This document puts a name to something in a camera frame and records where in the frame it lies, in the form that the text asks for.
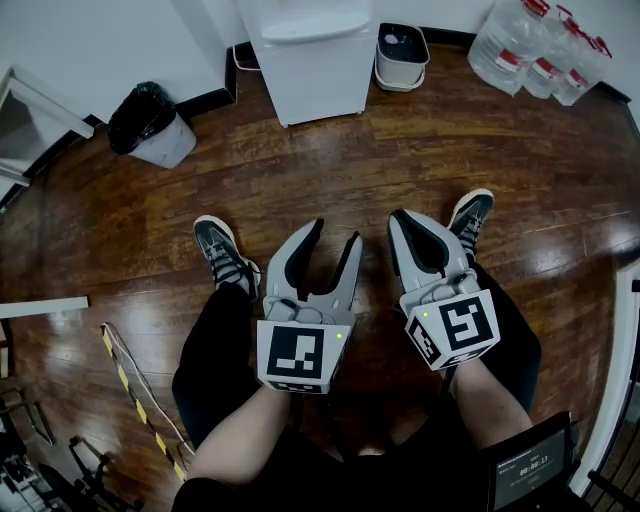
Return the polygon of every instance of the wooden floor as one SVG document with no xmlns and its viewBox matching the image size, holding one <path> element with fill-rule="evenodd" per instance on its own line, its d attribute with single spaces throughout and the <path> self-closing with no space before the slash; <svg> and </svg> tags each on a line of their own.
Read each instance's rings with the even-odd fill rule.
<svg viewBox="0 0 640 512">
<path fill-rule="evenodd" d="M 116 156 L 99 130 L 0 217 L 1 302 L 91 302 L 10 322 L 16 372 L 61 443 L 39 457 L 76 478 L 64 443 L 80 435 L 115 456 L 111 482 L 125 496 L 170 509 L 179 483 L 129 403 L 99 325 L 117 327 L 178 421 L 172 374 L 213 289 L 192 236 L 205 213 L 225 219 L 263 269 L 296 228 L 324 217 L 313 281 L 360 231 L 358 324 L 333 386 L 334 414 L 354 448 L 379 449 L 385 429 L 406 438 L 439 381 L 392 312 L 388 215 L 404 207 L 448 222 L 477 187 L 496 196 L 479 262 L 543 346 L 534 420 L 569 409 L 584 445 L 608 367 L 614 270 L 640 249 L 640 147 L 625 105 L 599 91 L 572 108 L 524 90 L 512 99 L 477 79 L 462 50 L 437 46 L 419 90 L 372 86 L 360 116 L 283 129 L 259 74 L 239 75 L 238 100 L 193 120 L 198 145 L 174 170 Z M 329 445 L 313 402 L 303 429 Z"/>
</svg>

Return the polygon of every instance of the plastic water bottle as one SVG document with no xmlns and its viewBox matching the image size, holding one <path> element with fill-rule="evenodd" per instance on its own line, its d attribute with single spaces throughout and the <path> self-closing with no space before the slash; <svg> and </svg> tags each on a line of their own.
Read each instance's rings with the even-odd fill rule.
<svg viewBox="0 0 640 512">
<path fill-rule="evenodd" d="M 540 57 L 549 36 L 542 19 L 549 10 L 544 0 L 502 0 L 469 50 L 469 64 L 488 84 L 513 96 L 527 67 Z"/>
<path fill-rule="evenodd" d="M 551 91 L 576 63 L 582 33 L 570 16 L 569 11 L 558 5 L 542 21 L 550 41 L 542 57 L 529 66 L 524 79 L 525 89 L 537 98 L 551 96 Z"/>
<path fill-rule="evenodd" d="M 592 39 L 582 33 L 579 58 L 553 90 L 561 105 L 573 105 L 589 89 L 602 80 L 613 56 L 601 37 Z"/>
</svg>

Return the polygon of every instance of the person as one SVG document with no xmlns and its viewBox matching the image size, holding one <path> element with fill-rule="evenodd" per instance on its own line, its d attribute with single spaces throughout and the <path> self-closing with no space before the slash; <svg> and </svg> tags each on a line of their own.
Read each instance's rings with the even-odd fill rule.
<svg viewBox="0 0 640 512">
<path fill-rule="evenodd" d="M 385 500 L 486 510 L 486 489 L 476 485 L 482 469 L 475 454 L 532 426 L 528 413 L 541 359 L 540 343 L 516 305 L 476 262 L 478 235 L 493 205 L 488 190 L 470 192 L 456 205 L 449 229 L 462 243 L 480 287 L 491 291 L 500 343 L 457 368 L 438 412 L 404 444 L 348 462 L 287 425 L 290 393 L 256 382 L 248 361 L 258 267 L 239 253 L 224 222 L 200 217 L 194 232 L 211 265 L 215 292 L 185 342 L 173 380 L 176 404 L 196 448 L 173 510 L 251 504 L 319 508 Z"/>
</svg>

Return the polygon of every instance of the white sole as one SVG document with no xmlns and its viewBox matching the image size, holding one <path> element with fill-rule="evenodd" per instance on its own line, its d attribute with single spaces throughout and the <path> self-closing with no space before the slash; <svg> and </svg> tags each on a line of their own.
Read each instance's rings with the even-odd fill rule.
<svg viewBox="0 0 640 512">
<path fill-rule="evenodd" d="M 203 220 L 208 220 L 208 221 L 211 221 L 211 222 L 217 224 L 229 236 L 229 238 L 231 239 L 231 242 L 233 243 L 233 246 L 236 249 L 236 252 L 240 255 L 242 260 L 246 264 L 251 265 L 251 268 L 253 269 L 254 274 L 257 277 L 257 279 L 256 279 L 256 288 L 257 288 L 260 285 L 260 281 L 262 279 L 262 275 L 260 274 L 260 267 L 258 267 L 258 264 L 255 261 L 250 260 L 249 258 L 245 258 L 244 256 L 242 256 L 242 254 L 240 254 L 240 251 L 238 251 L 238 245 L 236 244 L 236 237 L 233 236 L 233 231 L 231 231 L 231 228 L 229 226 L 227 226 L 227 223 L 225 221 L 223 221 L 222 219 L 219 219 L 218 217 L 214 217 L 213 215 L 200 215 L 200 217 L 198 217 L 193 222 L 193 226 L 195 227 L 195 225 L 198 222 L 203 221 Z"/>
<path fill-rule="evenodd" d="M 449 225 L 447 226 L 447 229 L 451 229 L 451 226 L 453 225 L 453 219 L 456 218 L 456 216 L 458 215 L 458 212 L 460 211 L 460 209 L 467 204 L 469 201 L 471 201 L 474 197 L 479 196 L 479 195 L 483 195 L 483 196 L 491 196 L 493 198 L 493 193 L 491 192 L 491 190 L 486 189 L 486 188 L 477 188 L 475 190 L 472 190 L 471 192 L 468 192 L 467 194 L 463 195 L 460 200 L 456 203 L 455 207 L 453 208 L 453 213 L 451 214 L 451 220 L 449 220 Z"/>
</svg>

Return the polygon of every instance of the black trash bag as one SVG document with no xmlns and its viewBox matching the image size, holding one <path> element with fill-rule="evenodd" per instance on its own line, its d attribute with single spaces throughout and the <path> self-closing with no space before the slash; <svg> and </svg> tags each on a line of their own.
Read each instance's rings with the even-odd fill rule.
<svg viewBox="0 0 640 512">
<path fill-rule="evenodd" d="M 160 133 L 176 118 L 176 106 L 154 82 L 138 84 L 109 119 L 109 142 L 119 155 Z"/>
</svg>

